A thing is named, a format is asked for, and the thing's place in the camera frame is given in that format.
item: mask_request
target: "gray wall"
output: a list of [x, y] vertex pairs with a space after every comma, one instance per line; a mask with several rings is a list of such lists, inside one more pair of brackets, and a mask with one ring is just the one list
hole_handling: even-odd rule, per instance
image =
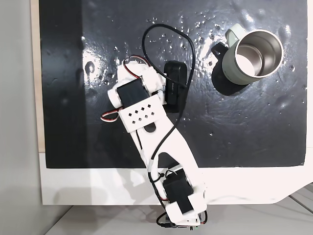
[[42, 206], [29, 0], [0, 6], [0, 234], [42, 235], [68, 206]]

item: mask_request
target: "mug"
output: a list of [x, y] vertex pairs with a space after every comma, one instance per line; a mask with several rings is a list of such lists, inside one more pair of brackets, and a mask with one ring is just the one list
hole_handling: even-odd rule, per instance
[[227, 79], [246, 85], [268, 77], [277, 71], [284, 57], [281, 41], [273, 33], [257, 29], [246, 33], [235, 24], [225, 34], [229, 50], [222, 68]]

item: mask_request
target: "red and white wire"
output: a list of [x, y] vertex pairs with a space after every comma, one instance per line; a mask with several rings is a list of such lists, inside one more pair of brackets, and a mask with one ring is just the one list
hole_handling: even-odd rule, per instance
[[[137, 58], [142, 60], [147, 66], [151, 66], [150, 63], [142, 56], [140, 55], [131, 55], [130, 57], [128, 57], [126, 60], [131, 60], [132, 58]], [[126, 69], [126, 71], [133, 77], [135, 78], [140, 78], [138, 75], [134, 74], [132, 71], [130, 71], [130, 69], [126, 66], [126, 60], [123, 60], [123, 66]]]
[[[114, 109], [108, 112], [105, 112], [101, 115], [100, 119], [105, 121], [105, 122], [115, 122], [116, 120], [118, 120], [118, 111], [120, 111], [121, 109]], [[106, 116], [111, 115], [111, 114], [117, 114], [117, 116], [115, 118], [106, 118]]]

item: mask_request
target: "wooden edge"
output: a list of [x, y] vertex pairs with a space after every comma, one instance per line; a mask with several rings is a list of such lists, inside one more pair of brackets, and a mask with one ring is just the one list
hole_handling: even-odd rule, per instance
[[45, 127], [44, 127], [43, 90], [41, 74], [39, 0], [31, 0], [30, 4], [31, 4], [31, 30], [33, 45], [38, 151], [40, 153], [45, 153]]

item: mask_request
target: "mug rim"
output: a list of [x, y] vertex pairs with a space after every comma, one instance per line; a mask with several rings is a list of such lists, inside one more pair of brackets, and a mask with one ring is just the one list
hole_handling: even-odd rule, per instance
[[[281, 49], [281, 51], [282, 51], [282, 56], [281, 56], [281, 58], [280, 58], [280, 62], [279, 62], [279, 64], [277, 65], [277, 67], [276, 67], [272, 72], [270, 72], [270, 73], [268, 73], [268, 74], [265, 74], [265, 75], [262, 75], [262, 76], [251, 76], [251, 75], [246, 74], [245, 72], [243, 72], [243, 71], [241, 70], [241, 68], [238, 66], [238, 63], [237, 63], [237, 50], [238, 50], [238, 47], [239, 47], [240, 42], [241, 42], [246, 36], [248, 36], [249, 34], [254, 33], [254, 32], [265, 32], [265, 33], [268, 33], [268, 34], [272, 35], [272, 36], [278, 41], [279, 46], [280, 46], [280, 49]], [[245, 74], [245, 75], [248, 76], [248, 77], [255, 78], [255, 79], [261, 79], [261, 78], [265, 78], [265, 77], [271, 76], [271, 75], [272, 75], [273, 73], [275, 73], [275, 72], [278, 70], [278, 68], [281, 66], [281, 64], [282, 64], [282, 62], [283, 62], [283, 59], [284, 59], [284, 48], [283, 48], [283, 44], [282, 44], [282, 42], [280, 41], [280, 39], [279, 39], [275, 34], [273, 34], [272, 32], [267, 31], [267, 30], [264, 30], [264, 29], [254, 29], [254, 30], [252, 30], [252, 31], [250, 31], [250, 32], [248, 32], [248, 33], [246, 33], [241, 39], [239, 39], [239, 40], [237, 41], [237, 45], [236, 45], [236, 48], [235, 48], [235, 54], [234, 54], [234, 56], [235, 56], [235, 65], [236, 65], [237, 69], [239, 69], [240, 72], [242, 72], [243, 74]]]

